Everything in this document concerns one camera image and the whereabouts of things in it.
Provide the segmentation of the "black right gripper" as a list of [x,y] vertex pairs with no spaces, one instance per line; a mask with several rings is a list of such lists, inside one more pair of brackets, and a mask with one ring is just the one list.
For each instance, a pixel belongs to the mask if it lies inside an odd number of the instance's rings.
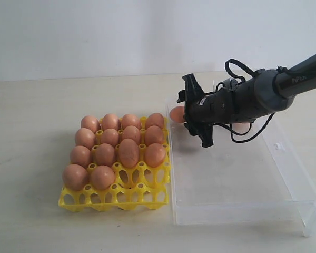
[[202,147],[213,143],[213,125],[242,122],[242,93],[221,88],[205,93],[193,73],[182,77],[185,88],[178,92],[177,103],[184,102],[184,126],[191,136],[198,136]]

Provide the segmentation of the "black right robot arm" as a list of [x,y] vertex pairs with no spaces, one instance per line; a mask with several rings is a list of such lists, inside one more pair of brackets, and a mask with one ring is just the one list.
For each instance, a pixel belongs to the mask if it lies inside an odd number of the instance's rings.
[[178,103],[184,104],[184,126],[191,136],[198,136],[202,147],[213,145],[213,127],[230,132],[231,140],[239,133],[236,123],[252,124],[267,116],[261,129],[248,139],[255,139],[269,124],[274,114],[289,108],[301,93],[316,89],[316,54],[301,63],[286,68],[252,70],[236,59],[225,63],[229,79],[217,84],[213,92],[205,93],[194,74],[182,77],[185,88],[178,93]]

